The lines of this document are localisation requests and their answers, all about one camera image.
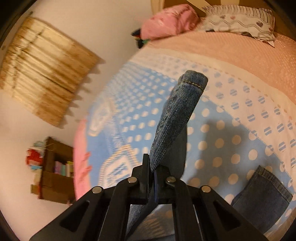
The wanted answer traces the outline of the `blue pink patterned bed sheet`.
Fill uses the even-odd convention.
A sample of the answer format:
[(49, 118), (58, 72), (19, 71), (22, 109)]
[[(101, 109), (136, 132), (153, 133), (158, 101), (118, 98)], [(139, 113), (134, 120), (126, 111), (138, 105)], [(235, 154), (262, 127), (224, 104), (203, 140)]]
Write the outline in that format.
[(188, 32), (150, 42), (112, 77), (80, 122), (74, 190), (108, 188), (129, 177), (151, 149), (163, 106), (187, 70), (208, 84), (187, 125), (182, 179), (212, 187), (227, 202), (258, 166), (290, 192), (265, 232), (280, 240), (295, 218), (295, 40), (273, 46), (222, 32)]

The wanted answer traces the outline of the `pink folded blanket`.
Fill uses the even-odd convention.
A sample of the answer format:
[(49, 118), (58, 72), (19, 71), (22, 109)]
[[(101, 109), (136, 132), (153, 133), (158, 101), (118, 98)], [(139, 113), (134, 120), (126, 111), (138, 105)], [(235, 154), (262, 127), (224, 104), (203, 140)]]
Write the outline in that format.
[(156, 40), (192, 31), (200, 22), (196, 11), (188, 4), (164, 8), (143, 22), (140, 37), (143, 40)]

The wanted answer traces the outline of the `cream brown bed headboard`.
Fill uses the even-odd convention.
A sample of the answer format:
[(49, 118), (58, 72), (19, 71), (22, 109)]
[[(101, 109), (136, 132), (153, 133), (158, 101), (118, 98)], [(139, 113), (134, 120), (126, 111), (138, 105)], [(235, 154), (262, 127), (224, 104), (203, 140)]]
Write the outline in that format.
[(212, 5), (221, 5), (221, 1), (219, 0), (196, 0), (196, 1), (186, 1), (186, 0), (151, 0), (151, 10), (153, 14), (160, 12), (164, 8), (169, 8), (172, 6), (180, 5), (180, 4), (188, 4), (191, 6), (199, 17), (205, 17), (206, 14), (203, 11), (204, 6), (212, 6)]

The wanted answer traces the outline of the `dark brown wooden desk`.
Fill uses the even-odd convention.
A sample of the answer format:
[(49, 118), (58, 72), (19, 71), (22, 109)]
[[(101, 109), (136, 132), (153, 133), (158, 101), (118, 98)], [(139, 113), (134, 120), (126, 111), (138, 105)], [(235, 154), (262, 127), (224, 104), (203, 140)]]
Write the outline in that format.
[(47, 137), (40, 180), (39, 198), (62, 204), (75, 202), (73, 177), (62, 175), (68, 161), (73, 160), (73, 148), (53, 137)]

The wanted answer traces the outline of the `dark blue denim jeans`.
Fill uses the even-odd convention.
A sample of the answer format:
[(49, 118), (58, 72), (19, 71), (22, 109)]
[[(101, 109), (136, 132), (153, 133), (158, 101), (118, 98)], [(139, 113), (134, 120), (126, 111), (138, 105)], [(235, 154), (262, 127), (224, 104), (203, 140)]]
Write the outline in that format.
[[(159, 165), (181, 178), (184, 173), (187, 147), (187, 123), (200, 99), (208, 78), (187, 70), (178, 79), (166, 101), (149, 154), (150, 170)], [(292, 194), (281, 181), (258, 166), (245, 188), (235, 196), (231, 206), (261, 233), (266, 233), (283, 215)]]

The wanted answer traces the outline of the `stack of colourful books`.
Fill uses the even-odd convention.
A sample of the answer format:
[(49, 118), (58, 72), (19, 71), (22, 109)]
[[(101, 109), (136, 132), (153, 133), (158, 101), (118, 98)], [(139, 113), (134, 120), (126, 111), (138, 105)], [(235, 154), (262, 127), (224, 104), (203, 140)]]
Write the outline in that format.
[(73, 178), (74, 176), (74, 165), (73, 162), (67, 161), (65, 164), (55, 161), (54, 173), (62, 176)]

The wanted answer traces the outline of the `white heart patterned pillow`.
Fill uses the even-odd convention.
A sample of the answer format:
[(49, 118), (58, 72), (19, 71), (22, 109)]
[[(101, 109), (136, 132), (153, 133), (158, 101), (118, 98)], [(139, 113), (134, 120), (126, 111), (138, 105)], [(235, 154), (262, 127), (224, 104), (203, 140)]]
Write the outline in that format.
[(275, 17), (271, 10), (239, 5), (205, 6), (201, 30), (241, 34), (274, 46)]

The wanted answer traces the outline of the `beige gold window curtain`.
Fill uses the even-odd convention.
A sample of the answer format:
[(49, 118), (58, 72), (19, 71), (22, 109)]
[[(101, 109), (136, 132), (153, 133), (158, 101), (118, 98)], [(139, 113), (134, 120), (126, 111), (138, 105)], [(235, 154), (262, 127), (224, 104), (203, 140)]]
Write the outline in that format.
[(32, 114), (59, 126), (99, 57), (44, 22), (26, 18), (1, 64), (1, 89)]

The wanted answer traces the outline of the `red gift bag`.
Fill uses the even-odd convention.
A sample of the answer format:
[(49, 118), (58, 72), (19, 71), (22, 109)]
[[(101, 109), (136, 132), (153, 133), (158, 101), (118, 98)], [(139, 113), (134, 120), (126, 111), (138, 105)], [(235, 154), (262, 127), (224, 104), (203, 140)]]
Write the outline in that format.
[(38, 151), (36, 151), (34, 149), (28, 149), (27, 155), (26, 155), (26, 164), (27, 165), (42, 166), (43, 157)]

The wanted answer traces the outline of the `dark clothes behind blanket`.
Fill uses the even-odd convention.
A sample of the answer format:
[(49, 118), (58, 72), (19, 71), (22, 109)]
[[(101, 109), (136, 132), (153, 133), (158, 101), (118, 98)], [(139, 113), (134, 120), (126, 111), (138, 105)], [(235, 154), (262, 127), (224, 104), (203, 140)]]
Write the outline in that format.
[(138, 49), (141, 49), (145, 44), (147, 44), (150, 41), (150, 39), (143, 40), (141, 38), (141, 29), (137, 29), (137, 30), (133, 31), (131, 33), (131, 36), (134, 37)]

